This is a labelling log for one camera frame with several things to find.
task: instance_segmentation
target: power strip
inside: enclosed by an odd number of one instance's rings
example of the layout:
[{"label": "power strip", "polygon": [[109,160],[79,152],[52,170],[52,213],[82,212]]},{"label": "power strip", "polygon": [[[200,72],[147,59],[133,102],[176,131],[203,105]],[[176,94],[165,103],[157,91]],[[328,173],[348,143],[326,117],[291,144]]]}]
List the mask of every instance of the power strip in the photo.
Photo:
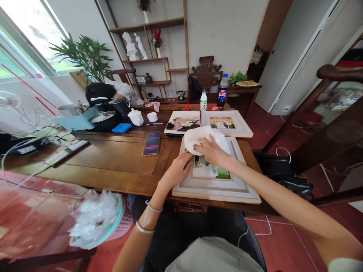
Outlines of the power strip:
[{"label": "power strip", "polygon": [[89,143],[89,141],[82,140],[76,144],[70,145],[65,150],[62,150],[61,152],[54,155],[50,159],[46,160],[45,163],[48,164],[49,166],[54,166],[57,163],[59,163],[60,161],[64,160],[69,155],[73,154],[74,152],[76,152],[77,150],[82,148],[83,146],[87,145],[88,143]]}]

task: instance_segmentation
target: smartphone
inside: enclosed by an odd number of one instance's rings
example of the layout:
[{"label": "smartphone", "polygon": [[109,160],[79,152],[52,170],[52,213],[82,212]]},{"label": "smartphone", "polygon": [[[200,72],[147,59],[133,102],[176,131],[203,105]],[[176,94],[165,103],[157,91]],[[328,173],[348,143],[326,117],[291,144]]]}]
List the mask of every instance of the smartphone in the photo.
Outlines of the smartphone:
[{"label": "smartphone", "polygon": [[158,155],[160,150],[160,131],[144,131],[143,156]]}]

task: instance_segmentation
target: black hair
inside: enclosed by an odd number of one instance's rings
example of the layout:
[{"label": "black hair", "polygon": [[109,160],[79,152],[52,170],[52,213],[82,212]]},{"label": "black hair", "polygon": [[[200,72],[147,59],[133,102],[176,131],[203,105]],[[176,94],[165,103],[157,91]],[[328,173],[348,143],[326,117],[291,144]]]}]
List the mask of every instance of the black hair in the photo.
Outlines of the black hair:
[{"label": "black hair", "polygon": [[115,94],[116,90],[111,84],[97,82],[86,86],[86,98],[90,104],[90,107],[93,107],[95,104],[97,104],[95,103],[96,101],[91,101],[91,98],[107,97],[108,101],[110,101]]}]

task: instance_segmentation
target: white shirt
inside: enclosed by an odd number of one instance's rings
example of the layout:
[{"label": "white shirt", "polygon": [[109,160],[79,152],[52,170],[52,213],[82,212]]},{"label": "white shirt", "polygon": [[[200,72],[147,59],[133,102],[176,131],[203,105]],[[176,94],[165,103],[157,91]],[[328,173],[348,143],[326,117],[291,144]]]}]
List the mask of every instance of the white shirt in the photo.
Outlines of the white shirt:
[{"label": "white shirt", "polygon": [[[165,270],[185,271],[263,272],[261,266],[248,253],[219,237],[196,239]],[[329,264],[328,271],[361,272],[363,262],[348,258],[334,259]]]},{"label": "white shirt", "polygon": [[105,79],[106,84],[111,84],[116,88],[118,94],[126,97],[126,99],[130,98],[131,105],[142,105],[143,101],[138,97],[135,90],[127,83],[120,81],[112,81],[109,79]]}]

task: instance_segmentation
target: person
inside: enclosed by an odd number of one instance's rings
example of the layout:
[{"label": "person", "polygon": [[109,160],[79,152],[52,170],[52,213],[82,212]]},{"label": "person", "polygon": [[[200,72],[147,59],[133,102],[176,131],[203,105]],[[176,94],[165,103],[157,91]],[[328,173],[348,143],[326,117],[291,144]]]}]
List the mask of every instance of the person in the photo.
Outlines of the person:
[{"label": "person", "polygon": [[[210,164],[244,180],[281,216],[304,230],[329,272],[363,271],[363,245],[347,229],[300,196],[225,153],[212,135],[210,139],[199,139],[201,146],[195,145],[194,148]],[[208,207],[207,214],[187,213],[194,219],[205,215],[213,220],[207,221],[208,233],[213,237],[203,237],[204,233],[193,237],[190,229],[198,229],[200,222],[194,220],[192,228],[188,227],[183,218],[178,218],[183,213],[173,213],[165,203],[171,188],[187,175],[192,156],[184,152],[173,161],[149,202],[143,203],[139,196],[129,195],[128,204],[136,226],[122,248],[113,272],[263,271],[256,261],[248,235],[245,235],[248,227],[241,211]]]},{"label": "person", "polygon": [[112,99],[130,99],[131,105],[142,105],[143,101],[137,96],[135,90],[131,86],[124,82],[111,81],[106,79],[106,82],[91,83],[86,86],[86,98],[93,107],[97,103],[103,102],[102,100],[91,101],[91,98],[105,97],[106,101]]}]

